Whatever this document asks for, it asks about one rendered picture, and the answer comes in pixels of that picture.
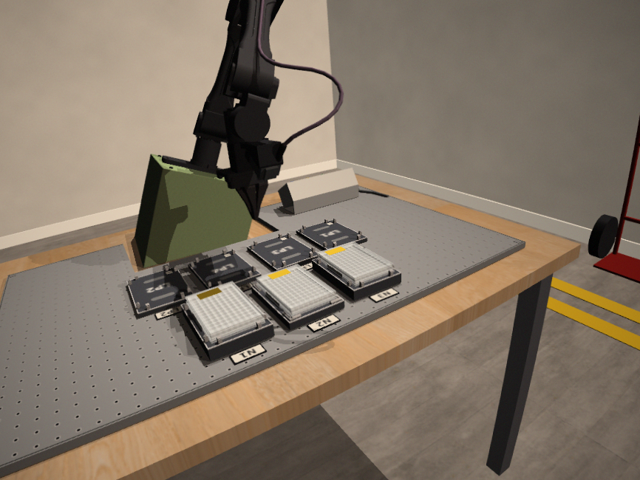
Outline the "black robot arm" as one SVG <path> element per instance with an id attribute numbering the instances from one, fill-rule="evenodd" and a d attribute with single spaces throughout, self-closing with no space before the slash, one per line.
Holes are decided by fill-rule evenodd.
<path id="1" fill-rule="evenodd" d="M 197 140 L 193 157 L 187 161 L 162 156 L 164 163 L 217 174 L 216 170 L 222 169 L 217 162 L 223 142 L 227 143 L 231 171 L 254 171 L 264 181 L 279 175 L 283 165 L 281 142 L 265 138 L 270 130 L 268 108 L 276 99 L 279 79 L 274 77 L 275 66 L 260 56 L 258 43 L 260 38 L 263 53 L 275 61 L 270 50 L 270 26 L 283 1 L 264 0 L 263 9 L 263 0 L 229 1 L 225 51 L 194 127 Z M 234 98 L 240 100 L 235 107 Z M 244 142 L 227 141 L 239 138 Z"/>

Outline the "white control panel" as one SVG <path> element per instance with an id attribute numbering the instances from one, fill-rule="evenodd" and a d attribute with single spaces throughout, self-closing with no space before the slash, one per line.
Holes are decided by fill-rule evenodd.
<path id="1" fill-rule="evenodd" d="M 281 208 L 302 213 L 359 197 L 353 168 L 286 183 L 278 190 Z"/>

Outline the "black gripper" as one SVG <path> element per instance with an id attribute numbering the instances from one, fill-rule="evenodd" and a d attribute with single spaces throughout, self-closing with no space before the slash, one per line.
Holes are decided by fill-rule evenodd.
<path id="1" fill-rule="evenodd" d="M 262 200 L 268 188 L 268 181 L 264 181 L 263 179 L 259 180 L 254 171 L 247 171 L 238 174 L 231 171 L 231 168 L 225 168 L 217 170 L 216 172 L 218 179 L 225 177 L 225 181 L 228 183 L 228 188 L 236 189 L 237 193 L 246 204 L 251 218 L 257 220 L 259 218 Z"/>

